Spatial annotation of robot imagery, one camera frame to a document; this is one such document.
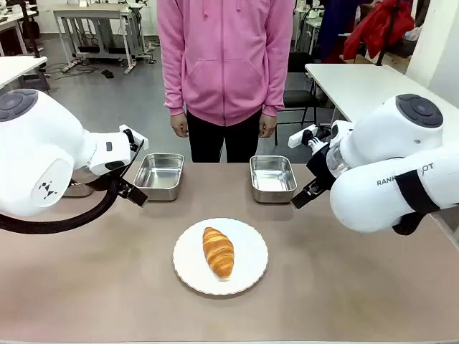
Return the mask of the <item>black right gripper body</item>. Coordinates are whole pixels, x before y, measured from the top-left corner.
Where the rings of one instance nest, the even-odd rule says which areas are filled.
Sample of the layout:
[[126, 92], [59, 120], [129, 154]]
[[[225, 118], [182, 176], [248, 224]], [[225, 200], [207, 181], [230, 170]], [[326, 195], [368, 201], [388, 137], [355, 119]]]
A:
[[323, 147], [316, 150], [309, 162], [306, 164], [309, 171], [315, 178], [307, 185], [309, 189], [331, 189], [336, 178], [330, 172], [326, 156], [329, 151], [329, 144], [326, 143]]

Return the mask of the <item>person's left hand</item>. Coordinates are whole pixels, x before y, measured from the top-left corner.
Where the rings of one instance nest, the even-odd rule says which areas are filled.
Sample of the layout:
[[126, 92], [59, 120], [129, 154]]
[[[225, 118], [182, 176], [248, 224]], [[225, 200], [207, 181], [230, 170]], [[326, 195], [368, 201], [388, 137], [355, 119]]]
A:
[[277, 118], [273, 116], [266, 115], [263, 113], [260, 116], [259, 123], [259, 137], [260, 138], [269, 138], [275, 131], [277, 125]]

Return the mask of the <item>person's right hand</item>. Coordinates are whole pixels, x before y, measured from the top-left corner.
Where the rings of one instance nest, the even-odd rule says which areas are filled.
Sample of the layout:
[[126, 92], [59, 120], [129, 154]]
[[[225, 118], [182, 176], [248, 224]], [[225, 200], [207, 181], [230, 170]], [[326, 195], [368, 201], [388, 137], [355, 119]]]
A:
[[170, 117], [170, 124], [175, 134], [180, 138], [188, 137], [188, 124], [186, 114], [181, 113]]

